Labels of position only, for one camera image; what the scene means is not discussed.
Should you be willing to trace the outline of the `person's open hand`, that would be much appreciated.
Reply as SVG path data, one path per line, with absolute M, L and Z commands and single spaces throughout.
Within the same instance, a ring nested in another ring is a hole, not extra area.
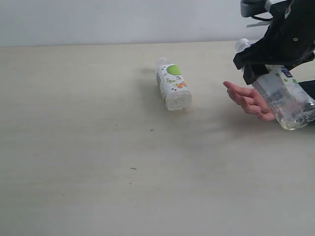
M 246 114 L 254 115 L 263 121 L 273 121 L 275 116 L 263 97 L 253 88 L 239 87 L 224 81 L 223 85 L 231 100 L 240 106 Z

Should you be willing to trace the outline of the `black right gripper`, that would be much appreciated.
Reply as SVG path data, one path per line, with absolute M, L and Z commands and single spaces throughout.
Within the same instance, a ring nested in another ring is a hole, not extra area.
M 265 9 L 273 20 L 264 37 L 235 43 L 233 62 L 247 85 L 269 73 L 266 64 L 298 66 L 315 59 L 315 2 L 267 0 Z

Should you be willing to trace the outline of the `dark sleeved forearm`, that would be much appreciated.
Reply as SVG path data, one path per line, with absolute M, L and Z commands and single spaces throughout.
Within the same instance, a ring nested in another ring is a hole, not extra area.
M 315 80 L 299 82 L 299 85 L 312 99 L 315 99 Z

